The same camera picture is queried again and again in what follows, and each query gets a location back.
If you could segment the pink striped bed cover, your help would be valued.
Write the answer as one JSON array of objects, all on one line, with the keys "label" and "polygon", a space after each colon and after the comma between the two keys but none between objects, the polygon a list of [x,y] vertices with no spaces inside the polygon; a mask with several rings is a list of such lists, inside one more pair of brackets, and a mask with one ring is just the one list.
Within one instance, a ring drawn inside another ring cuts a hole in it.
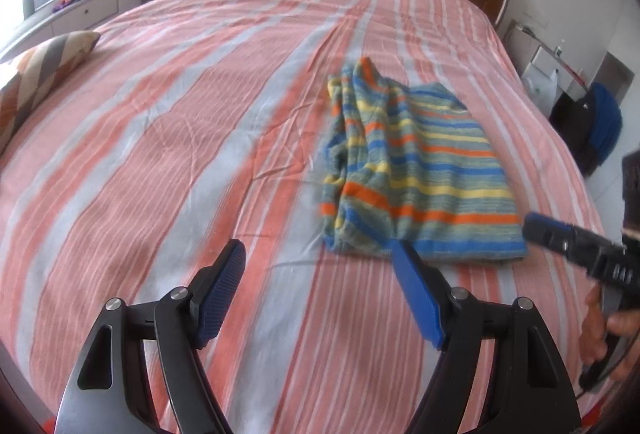
[{"label": "pink striped bed cover", "polygon": [[326,80],[367,56],[440,82],[483,126],[518,212],[600,231],[561,138],[467,0],[157,0],[103,25],[1,159],[1,341],[55,412],[113,296],[247,265],[204,352],[238,433],[400,433],[437,353],[384,259],[321,238]]}]

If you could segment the white bedside desk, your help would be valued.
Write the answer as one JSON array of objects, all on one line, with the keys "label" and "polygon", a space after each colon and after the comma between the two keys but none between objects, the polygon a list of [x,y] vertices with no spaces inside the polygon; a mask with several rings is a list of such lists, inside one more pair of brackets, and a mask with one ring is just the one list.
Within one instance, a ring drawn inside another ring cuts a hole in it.
[{"label": "white bedside desk", "polygon": [[502,43],[521,82],[523,74],[534,66],[548,76],[553,70],[558,71],[555,102],[559,100],[561,94],[568,94],[573,100],[579,100],[587,94],[589,87],[585,79],[562,57],[564,40],[561,40],[559,46],[551,48],[536,36],[530,26],[512,19],[506,26]]}]

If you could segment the white plastic bag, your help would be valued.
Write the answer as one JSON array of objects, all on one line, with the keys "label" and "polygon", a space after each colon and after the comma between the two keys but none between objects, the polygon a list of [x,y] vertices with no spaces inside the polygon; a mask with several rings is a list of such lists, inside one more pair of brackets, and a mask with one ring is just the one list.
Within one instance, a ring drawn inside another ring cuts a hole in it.
[{"label": "white plastic bag", "polygon": [[555,104],[555,95],[558,89],[558,71],[553,70],[551,75],[548,76],[533,66],[523,74],[522,82],[529,99],[532,100],[542,115],[548,119]]}]

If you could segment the white drawer cabinet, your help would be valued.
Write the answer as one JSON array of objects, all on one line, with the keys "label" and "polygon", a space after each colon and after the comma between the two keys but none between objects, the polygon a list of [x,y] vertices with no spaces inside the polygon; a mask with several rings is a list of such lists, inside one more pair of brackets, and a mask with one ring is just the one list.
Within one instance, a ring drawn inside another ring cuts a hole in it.
[{"label": "white drawer cabinet", "polygon": [[1,46],[1,61],[11,60],[53,37],[76,30],[92,30],[118,14],[119,0],[80,0],[58,12],[47,7],[25,21]]}]

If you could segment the chevron striped pillow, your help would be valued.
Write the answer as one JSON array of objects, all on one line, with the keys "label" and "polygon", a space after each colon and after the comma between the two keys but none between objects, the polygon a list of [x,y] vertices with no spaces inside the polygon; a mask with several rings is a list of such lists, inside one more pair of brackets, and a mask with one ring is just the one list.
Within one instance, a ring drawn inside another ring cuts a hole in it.
[{"label": "chevron striped pillow", "polygon": [[1,152],[37,106],[86,61],[100,38],[94,30],[78,30],[50,38],[2,64],[10,79],[1,87]]}]

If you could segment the black clothes on chair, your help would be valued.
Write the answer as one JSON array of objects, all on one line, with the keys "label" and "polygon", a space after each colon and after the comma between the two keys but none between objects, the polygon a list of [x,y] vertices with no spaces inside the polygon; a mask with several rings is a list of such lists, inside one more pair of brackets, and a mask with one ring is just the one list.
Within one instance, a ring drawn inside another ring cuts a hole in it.
[{"label": "black clothes on chair", "polygon": [[589,177],[597,168],[597,151],[590,143],[590,135],[596,121],[594,97],[588,92],[579,100],[561,94],[549,117],[550,124],[563,139],[580,173]]}]

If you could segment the colourful striped knit sweater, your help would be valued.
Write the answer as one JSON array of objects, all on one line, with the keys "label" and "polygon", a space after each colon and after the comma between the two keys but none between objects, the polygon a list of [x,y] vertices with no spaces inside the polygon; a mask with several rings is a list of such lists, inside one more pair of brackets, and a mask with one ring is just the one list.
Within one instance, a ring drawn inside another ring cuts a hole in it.
[{"label": "colourful striped knit sweater", "polygon": [[515,261],[527,247],[506,173],[468,108],[439,82],[406,86],[368,58],[326,84],[320,214],[335,253]]}]

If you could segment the blue cloth on chair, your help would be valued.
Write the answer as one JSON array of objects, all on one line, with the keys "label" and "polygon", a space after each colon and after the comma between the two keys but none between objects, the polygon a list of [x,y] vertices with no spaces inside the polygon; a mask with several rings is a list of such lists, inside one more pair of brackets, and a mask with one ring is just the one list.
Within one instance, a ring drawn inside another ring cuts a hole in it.
[{"label": "blue cloth on chair", "polygon": [[589,89],[593,97],[594,120],[588,143],[596,152],[597,164],[601,166],[617,145],[623,129],[623,115],[615,97],[600,82],[593,82]]}]

